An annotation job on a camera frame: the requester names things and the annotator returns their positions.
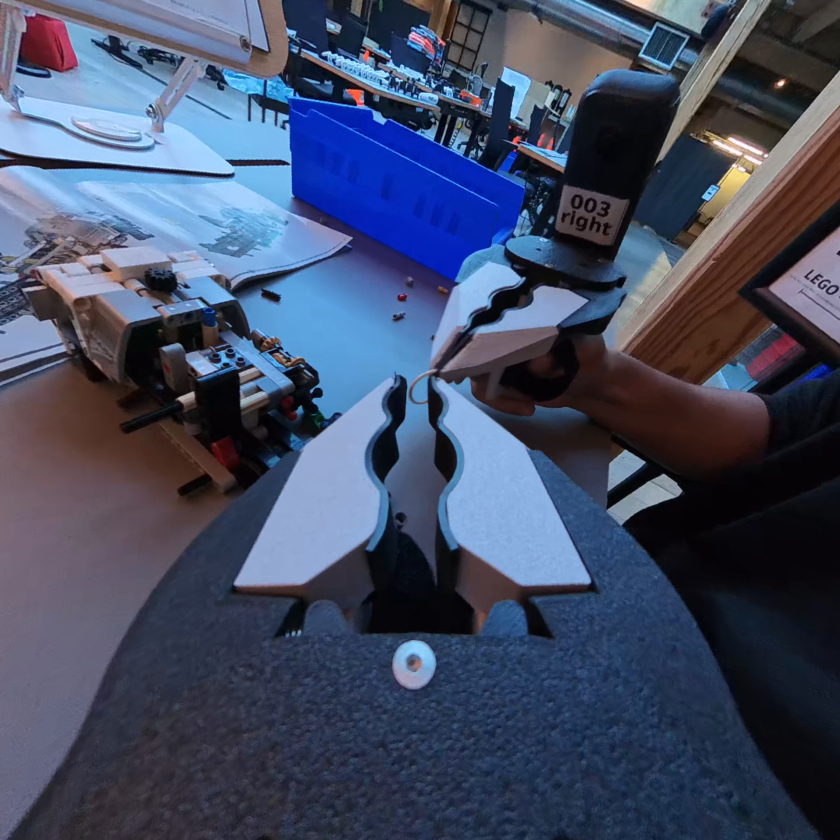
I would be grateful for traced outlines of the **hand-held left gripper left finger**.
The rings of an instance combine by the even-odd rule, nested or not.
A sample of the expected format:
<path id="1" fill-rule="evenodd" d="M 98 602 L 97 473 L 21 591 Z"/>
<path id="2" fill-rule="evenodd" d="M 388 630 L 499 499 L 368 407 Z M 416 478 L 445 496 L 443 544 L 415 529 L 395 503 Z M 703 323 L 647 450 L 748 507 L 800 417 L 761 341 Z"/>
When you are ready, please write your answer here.
<path id="1" fill-rule="evenodd" d="M 407 383 L 394 374 L 300 452 L 234 579 L 237 595 L 330 602 L 371 630 L 392 594 L 400 536 L 385 480 Z"/>

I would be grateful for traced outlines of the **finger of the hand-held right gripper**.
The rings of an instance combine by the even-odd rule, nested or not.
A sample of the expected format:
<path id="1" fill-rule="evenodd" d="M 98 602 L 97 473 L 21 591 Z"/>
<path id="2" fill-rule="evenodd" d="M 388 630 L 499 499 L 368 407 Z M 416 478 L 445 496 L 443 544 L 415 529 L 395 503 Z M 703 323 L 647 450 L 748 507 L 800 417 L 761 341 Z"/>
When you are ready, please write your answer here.
<path id="1" fill-rule="evenodd" d="M 434 334 L 429 361 L 431 370 L 442 370 L 468 341 L 475 317 L 487 315 L 496 295 L 519 299 L 524 277 L 509 266 L 487 263 L 460 282 L 448 296 Z"/>
<path id="2" fill-rule="evenodd" d="M 536 287 L 512 305 L 502 305 L 475 317 L 468 341 L 438 370 L 446 382 L 462 382 L 471 375 L 499 375 L 506 366 L 544 354 L 558 338 L 560 324 L 583 309 L 588 300 L 563 288 Z"/>

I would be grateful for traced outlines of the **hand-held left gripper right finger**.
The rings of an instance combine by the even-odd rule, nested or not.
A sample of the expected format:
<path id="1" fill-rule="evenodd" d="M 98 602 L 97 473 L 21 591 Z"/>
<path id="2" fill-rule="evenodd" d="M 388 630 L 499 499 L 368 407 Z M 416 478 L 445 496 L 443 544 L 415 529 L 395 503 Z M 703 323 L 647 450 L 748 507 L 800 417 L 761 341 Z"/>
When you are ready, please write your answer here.
<path id="1" fill-rule="evenodd" d="M 592 577 L 528 447 L 452 386 L 427 383 L 437 503 L 437 587 L 483 623 L 501 602 L 588 592 Z"/>

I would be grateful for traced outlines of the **grey white lego vehicle model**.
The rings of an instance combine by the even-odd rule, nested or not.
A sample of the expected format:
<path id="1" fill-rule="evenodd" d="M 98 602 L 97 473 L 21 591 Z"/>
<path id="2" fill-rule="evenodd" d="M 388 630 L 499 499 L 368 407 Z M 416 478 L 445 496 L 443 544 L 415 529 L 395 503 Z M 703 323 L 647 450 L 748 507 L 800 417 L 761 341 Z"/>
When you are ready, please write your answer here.
<path id="1" fill-rule="evenodd" d="M 194 465 L 180 497 L 250 487 L 341 416 L 322 414 L 318 371 L 251 328 L 228 278 L 197 253 L 108 248 L 31 276 L 24 296 L 86 377 L 130 386 L 126 407 L 155 404 L 120 427 L 158 426 Z"/>

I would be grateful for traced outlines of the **person's right forearm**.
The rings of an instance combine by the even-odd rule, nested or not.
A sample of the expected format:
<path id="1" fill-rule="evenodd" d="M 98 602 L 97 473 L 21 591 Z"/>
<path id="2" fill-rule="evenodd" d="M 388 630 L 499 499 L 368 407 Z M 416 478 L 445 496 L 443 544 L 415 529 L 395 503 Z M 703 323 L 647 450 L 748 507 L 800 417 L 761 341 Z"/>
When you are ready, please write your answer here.
<path id="1" fill-rule="evenodd" d="M 679 476 L 709 478 L 761 461 L 770 442 L 765 401 L 692 385 L 610 352 L 604 425 Z"/>

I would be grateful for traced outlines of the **person's right hand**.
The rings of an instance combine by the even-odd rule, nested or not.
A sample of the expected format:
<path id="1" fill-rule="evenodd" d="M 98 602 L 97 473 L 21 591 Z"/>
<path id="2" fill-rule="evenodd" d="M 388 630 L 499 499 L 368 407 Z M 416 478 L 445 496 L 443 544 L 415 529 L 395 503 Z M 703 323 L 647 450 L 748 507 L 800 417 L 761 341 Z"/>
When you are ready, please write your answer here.
<path id="1" fill-rule="evenodd" d="M 531 397 L 511 388 L 503 389 L 496 396 L 490 397 L 487 394 L 487 374 L 469 381 L 472 396 L 499 413 L 515 417 L 530 417 L 542 408 L 570 408 L 583 412 L 586 401 L 590 397 L 599 397 L 603 392 L 610 369 L 610 351 L 601 335 L 576 334 L 572 336 L 571 343 L 579 370 L 569 387 L 557 398 L 547 402 L 534 402 Z"/>

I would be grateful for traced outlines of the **black partition panel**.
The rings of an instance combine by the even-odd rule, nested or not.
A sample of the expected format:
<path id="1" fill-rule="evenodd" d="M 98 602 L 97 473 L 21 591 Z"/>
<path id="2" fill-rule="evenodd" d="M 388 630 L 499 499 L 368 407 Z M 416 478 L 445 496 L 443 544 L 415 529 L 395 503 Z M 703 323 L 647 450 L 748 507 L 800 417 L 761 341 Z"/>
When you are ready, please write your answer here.
<path id="1" fill-rule="evenodd" d="M 633 220 L 673 240 L 697 217 L 708 190 L 737 158 L 736 146 L 726 140 L 708 143 L 680 137 L 657 164 Z"/>

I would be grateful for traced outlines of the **slanted wooden beam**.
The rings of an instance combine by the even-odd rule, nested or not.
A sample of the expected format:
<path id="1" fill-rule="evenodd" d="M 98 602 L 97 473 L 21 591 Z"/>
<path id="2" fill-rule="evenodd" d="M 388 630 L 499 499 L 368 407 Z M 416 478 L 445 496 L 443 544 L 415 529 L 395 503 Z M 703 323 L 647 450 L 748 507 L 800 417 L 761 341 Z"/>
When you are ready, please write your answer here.
<path id="1" fill-rule="evenodd" d="M 665 161 L 680 138 L 699 136 L 711 125 L 721 109 L 715 94 L 718 83 L 753 30 L 776 5 L 778 2 L 774 1 L 737 2 L 731 15 L 703 46 L 680 82 L 677 114 L 658 153 L 657 165 Z"/>

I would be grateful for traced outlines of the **blue plastic bin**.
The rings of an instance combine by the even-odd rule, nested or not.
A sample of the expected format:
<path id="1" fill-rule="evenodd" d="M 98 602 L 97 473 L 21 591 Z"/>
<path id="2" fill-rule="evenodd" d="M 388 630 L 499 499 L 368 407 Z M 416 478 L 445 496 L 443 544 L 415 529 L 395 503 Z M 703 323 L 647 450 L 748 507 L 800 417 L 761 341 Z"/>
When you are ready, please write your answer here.
<path id="1" fill-rule="evenodd" d="M 454 280 L 515 228 L 524 187 L 372 110 L 294 98 L 294 197 Z"/>

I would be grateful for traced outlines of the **black framed sign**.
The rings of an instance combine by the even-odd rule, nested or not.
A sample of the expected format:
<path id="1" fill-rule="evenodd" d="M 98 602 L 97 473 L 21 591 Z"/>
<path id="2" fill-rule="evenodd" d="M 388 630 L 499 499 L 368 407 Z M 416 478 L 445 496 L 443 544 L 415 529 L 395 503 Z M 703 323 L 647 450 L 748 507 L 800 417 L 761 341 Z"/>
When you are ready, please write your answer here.
<path id="1" fill-rule="evenodd" d="M 785 246 L 740 298 L 814 354 L 839 364 L 839 202 Z"/>

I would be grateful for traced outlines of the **cluttered wooden workbench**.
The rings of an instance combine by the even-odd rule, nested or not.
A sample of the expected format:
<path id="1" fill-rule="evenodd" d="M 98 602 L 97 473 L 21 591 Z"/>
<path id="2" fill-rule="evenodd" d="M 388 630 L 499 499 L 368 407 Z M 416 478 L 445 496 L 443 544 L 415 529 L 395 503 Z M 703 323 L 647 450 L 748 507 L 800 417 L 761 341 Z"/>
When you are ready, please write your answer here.
<path id="1" fill-rule="evenodd" d="M 361 91 L 359 103 L 414 131 L 426 131 L 441 118 L 438 95 L 425 90 L 419 79 L 390 66 L 381 69 L 354 59 L 325 51 L 321 54 L 309 49 L 298 53 L 301 65 L 318 68 L 339 84 L 341 93 Z"/>

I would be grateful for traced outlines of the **white tablet stand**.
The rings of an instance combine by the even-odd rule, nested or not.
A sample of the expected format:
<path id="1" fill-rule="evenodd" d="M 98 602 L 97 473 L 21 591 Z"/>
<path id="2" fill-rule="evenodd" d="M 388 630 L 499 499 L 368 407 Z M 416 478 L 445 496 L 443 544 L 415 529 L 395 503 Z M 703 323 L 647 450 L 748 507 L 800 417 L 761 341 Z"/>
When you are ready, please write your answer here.
<path id="1" fill-rule="evenodd" d="M 144 115 L 26 96 L 15 73 L 35 13 L 160 47 L 184 60 Z M 2 2 L 4 154 L 39 161 L 228 177 L 234 171 L 193 134 L 165 121 L 209 65 L 269 78 L 288 58 L 282 2 Z"/>

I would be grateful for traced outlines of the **red bag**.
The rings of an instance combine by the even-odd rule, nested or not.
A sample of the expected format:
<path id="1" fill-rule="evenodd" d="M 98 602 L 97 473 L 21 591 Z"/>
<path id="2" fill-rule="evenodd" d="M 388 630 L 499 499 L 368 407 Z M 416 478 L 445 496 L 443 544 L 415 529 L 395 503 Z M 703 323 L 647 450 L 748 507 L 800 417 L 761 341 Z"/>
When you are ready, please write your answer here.
<path id="1" fill-rule="evenodd" d="M 28 16 L 22 36 L 18 64 L 22 67 L 65 72 L 79 67 L 67 26 L 41 14 Z"/>

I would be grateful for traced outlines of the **wall air vent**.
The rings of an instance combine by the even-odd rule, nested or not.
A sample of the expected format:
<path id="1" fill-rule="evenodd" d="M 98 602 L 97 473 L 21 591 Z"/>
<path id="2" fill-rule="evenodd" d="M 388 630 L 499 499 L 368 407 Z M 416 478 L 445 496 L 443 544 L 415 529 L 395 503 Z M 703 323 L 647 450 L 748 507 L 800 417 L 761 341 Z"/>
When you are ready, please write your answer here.
<path id="1" fill-rule="evenodd" d="M 690 35 L 686 32 L 657 21 L 639 50 L 637 59 L 646 67 L 671 71 L 689 41 Z"/>

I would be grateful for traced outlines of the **wooden post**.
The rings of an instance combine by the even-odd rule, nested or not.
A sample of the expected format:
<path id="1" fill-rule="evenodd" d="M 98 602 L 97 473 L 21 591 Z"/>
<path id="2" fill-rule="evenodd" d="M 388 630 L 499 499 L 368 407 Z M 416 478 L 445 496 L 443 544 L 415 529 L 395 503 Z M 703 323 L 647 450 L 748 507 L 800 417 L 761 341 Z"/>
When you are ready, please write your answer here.
<path id="1" fill-rule="evenodd" d="M 835 76 L 618 331 L 616 348 L 683 382 L 707 382 L 768 326 L 741 288 L 838 197 Z"/>

